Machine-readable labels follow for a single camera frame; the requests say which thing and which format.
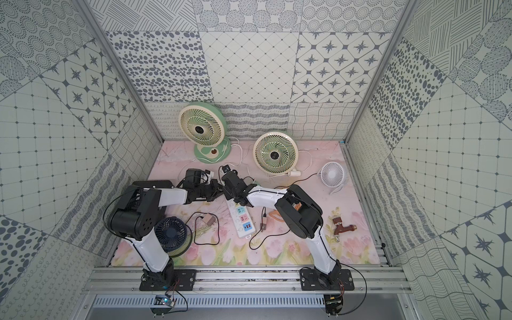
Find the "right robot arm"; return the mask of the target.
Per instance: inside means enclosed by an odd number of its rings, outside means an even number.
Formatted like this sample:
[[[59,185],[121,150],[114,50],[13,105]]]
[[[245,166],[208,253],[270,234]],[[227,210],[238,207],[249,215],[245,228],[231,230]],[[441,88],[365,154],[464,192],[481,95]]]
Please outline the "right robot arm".
[[[225,165],[223,192],[228,200],[246,207],[263,207],[278,211],[289,230],[297,237],[305,239],[313,257],[315,268],[329,275],[337,266],[332,250],[327,247],[323,232],[322,210],[316,202],[298,185],[287,189],[269,189],[255,183],[246,184],[236,170]]]

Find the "small white fan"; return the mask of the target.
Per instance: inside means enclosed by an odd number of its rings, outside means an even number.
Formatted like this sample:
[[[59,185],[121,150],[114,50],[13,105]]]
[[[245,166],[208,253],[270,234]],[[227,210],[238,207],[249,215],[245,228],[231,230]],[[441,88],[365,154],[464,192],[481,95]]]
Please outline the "small white fan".
[[[330,188],[337,189],[345,186],[348,180],[348,170],[338,162],[326,163],[319,171],[322,183]]]

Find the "cream desk fan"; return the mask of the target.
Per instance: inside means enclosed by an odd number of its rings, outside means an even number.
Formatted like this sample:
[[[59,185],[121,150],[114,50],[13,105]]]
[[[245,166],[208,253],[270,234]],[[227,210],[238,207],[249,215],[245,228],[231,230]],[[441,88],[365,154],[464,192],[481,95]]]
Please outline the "cream desk fan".
[[[253,159],[269,177],[299,177],[296,169],[299,149],[284,131],[271,131],[260,136],[253,146]]]

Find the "orange handheld fan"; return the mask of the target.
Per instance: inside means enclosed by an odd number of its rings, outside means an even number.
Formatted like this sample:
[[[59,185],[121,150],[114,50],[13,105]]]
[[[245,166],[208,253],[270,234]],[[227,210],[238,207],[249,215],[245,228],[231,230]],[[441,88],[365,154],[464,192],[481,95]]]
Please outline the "orange handheld fan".
[[[271,211],[270,213],[268,213],[268,216],[278,222],[284,222],[284,219],[281,217],[277,210]]]

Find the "white power strip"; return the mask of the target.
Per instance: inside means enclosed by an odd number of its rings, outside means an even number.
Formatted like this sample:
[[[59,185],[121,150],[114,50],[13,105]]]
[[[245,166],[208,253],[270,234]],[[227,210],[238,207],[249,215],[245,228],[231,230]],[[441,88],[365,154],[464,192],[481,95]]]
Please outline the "white power strip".
[[[235,203],[233,199],[227,200],[227,207],[238,237],[250,239],[256,232],[256,229],[247,208]]]

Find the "dark blue fan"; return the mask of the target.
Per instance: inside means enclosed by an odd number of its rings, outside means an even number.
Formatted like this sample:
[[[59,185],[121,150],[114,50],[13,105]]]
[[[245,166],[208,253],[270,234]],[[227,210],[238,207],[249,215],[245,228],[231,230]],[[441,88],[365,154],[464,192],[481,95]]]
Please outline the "dark blue fan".
[[[166,217],[158,222],[154,228],[165,253],[170,258],[184,254],[192,244],[192,230],[178,217]]]

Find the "aluminium rail frame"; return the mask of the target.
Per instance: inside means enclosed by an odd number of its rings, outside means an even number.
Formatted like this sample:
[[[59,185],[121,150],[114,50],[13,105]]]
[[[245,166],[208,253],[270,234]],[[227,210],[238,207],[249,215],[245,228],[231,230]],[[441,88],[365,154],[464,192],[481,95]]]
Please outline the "aluminium rail frame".
[[[345,294],[409,294],[412,289],[400,267],[359,265],[344,268]],[[177,268],[178,289],[186,293],[264,294],[264,293],[339,293],[340,285],[326,290],[304,276],[306,269],[298,266],[277,267],[190,267]],[[85,284],[88,293],[136,294],[142,282],[139,267],[97,267]]]

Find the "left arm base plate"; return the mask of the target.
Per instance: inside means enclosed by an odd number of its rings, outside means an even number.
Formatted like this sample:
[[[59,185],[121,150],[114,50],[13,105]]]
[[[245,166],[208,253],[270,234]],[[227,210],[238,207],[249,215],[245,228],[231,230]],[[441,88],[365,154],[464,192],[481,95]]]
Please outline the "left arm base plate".
[[[195,284],[197,270],[195,269],[166,269],[155,273],[143,270],[140,291],[192,291]]]

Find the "green base desk fan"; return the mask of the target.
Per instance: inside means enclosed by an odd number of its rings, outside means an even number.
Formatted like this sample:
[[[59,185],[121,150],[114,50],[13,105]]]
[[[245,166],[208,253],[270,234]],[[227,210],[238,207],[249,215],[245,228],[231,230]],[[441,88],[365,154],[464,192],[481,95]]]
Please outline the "green base desk fan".
[[[180,111],[178,122],[185,137],[195,144],[194,154],[198,161],[218,163],[230,154],[227,122],[215,106],[191,103]]]

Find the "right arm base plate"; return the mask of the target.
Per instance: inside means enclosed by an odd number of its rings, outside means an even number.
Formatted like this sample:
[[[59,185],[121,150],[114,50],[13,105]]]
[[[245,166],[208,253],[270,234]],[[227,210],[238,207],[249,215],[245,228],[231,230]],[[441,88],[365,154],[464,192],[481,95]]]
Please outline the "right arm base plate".
[[[326,275],[317,269],[303,267],[299,270],[299,280],[303,291],[353,291],[353,277],[348,269],[334,269]]]

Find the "pink usb adapter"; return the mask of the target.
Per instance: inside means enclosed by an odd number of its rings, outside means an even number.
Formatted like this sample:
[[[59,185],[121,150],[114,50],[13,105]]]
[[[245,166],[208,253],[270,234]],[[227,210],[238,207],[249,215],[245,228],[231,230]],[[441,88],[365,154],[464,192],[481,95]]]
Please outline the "pink usb adapter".
[[[217,218],[214,215],[203,216],[203,222],[208,226],[212,226],[216,221]]]

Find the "small brown toy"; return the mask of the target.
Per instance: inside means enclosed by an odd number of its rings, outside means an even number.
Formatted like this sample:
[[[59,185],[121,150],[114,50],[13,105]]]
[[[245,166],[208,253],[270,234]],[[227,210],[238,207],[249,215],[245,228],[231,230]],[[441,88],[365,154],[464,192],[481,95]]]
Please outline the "small brown toy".
[[[352,232],[357,229],[357,226],[353,225],[353,224],[344,225],[341,217],[335,217],[332,219],[332,221],[333,221],[333,225],[335,227],[333,236],[337,242],[340,242],[340,235],[342,233]]]

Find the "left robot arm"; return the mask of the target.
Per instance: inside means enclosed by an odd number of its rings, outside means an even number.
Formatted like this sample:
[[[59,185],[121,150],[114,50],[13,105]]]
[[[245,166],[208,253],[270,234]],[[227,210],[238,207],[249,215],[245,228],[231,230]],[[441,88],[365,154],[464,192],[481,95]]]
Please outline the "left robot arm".
[[[222,191],[209,170],[189,169],[177,185],[169,180],[136,181],[115,198],[113,211],[104,214],[104,224],[109,232],[132,245],[146,271],[162,275],[169,269],[171,258],[157,239],[155,226],[167,207],[212,202]]]

